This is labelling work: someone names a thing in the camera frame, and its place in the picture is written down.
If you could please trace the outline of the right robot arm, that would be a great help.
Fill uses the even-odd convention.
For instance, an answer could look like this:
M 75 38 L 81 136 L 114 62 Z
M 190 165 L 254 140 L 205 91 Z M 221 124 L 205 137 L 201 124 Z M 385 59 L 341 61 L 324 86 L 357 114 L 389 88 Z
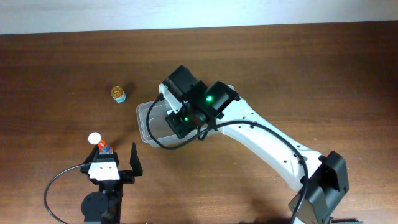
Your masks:
M 165 118 L 178 138 L 218 131 L 260 157 L 297 194 L 290 201 L 292 223 L 331 223 L 332 213 L 348 193 L 346 161 L 327 156 L 290 138 L 254 111 L 232 87 L 216 81 L 206 86 L 183 65 L 160 85 L 171 106 Z

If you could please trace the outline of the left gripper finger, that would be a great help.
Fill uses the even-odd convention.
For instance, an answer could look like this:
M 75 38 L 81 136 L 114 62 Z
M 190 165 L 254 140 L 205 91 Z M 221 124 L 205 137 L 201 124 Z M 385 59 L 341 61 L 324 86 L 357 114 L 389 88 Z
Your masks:
M 90 152 L 90 154 L 88 155 L 88 157 L 83 161 L 84 164 L 89 164 L 91 162 L 94 161 L 95 156 L 98 153 L 98 149 L 99 147 L 97 145 L 94 146 L 93 150 Z
M 141 162 L 137 155 L 137 148 L 136 148 L 135 142 L 133 142 L 132 146 L 131 146 L 131 155 L 130 155 L 129 164 L 131 166 L 131 170 L 135 177 L 139 177 L 139 176 L 143 175 L 143 168 L 141 166 Z

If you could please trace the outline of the small jar gold lid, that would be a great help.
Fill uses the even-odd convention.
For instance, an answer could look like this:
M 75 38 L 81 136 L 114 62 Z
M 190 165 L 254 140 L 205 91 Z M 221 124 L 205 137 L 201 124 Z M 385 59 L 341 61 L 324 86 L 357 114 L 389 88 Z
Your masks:
M 112 87 L 111 96 L 117 103 L 122 103 L 126 100 L 126 94 L 120 86 Z

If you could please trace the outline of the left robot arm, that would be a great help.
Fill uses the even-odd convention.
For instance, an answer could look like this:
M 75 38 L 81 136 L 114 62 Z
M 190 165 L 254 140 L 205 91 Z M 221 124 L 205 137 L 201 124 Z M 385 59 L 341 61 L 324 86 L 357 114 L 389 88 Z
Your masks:
M 95 146 L 84 160 L 80 172 L 98 186 L 98 190 L 88 194 L 81 203 L 84 223 L 119 223 L 123 187 L 133 184 L 136 177 L 143 175 L 143 169 L 137 155 L 136 145 L 132 144 L 129 170 L 119 170 L 119 159 L 116 152 L 100 153 Z

